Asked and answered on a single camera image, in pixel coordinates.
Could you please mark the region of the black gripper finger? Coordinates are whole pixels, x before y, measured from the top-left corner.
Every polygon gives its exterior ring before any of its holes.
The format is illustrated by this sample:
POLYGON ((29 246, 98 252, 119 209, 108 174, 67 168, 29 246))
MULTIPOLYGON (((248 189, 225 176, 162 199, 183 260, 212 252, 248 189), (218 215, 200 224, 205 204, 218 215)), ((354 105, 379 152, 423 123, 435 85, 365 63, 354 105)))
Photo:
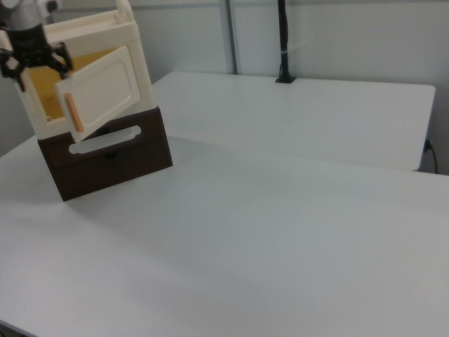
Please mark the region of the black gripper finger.
POLYGON ((13 52, 6 50, 4 48, 1 49, 1 74, 3 78, 10 78, 14 80, 20 87, 22 92, 26 91, 25 85, 21 78, 21 74, 25 68, 20 62, 16 64, 15 67, 9 66, 10 59, 13 59, 13 52))
POLYGON ((64 42, 60 42, 56 46, 48 47, 46 66, 55 70, 61 79, 67 79, 69 77, 69 73, 73 70, 73 62, 64 42))

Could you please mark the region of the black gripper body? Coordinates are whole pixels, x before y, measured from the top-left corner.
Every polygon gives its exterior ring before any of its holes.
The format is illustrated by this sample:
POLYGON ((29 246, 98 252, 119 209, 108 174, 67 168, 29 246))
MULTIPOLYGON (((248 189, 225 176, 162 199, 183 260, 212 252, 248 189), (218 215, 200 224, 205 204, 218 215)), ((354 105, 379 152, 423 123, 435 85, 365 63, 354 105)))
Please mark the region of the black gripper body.
POLYGON ((25 67, 43 67, 52 58, 52 49, 47 42, 43 25, 29 29, 6 29, 10 40, 13 57, 25 67))

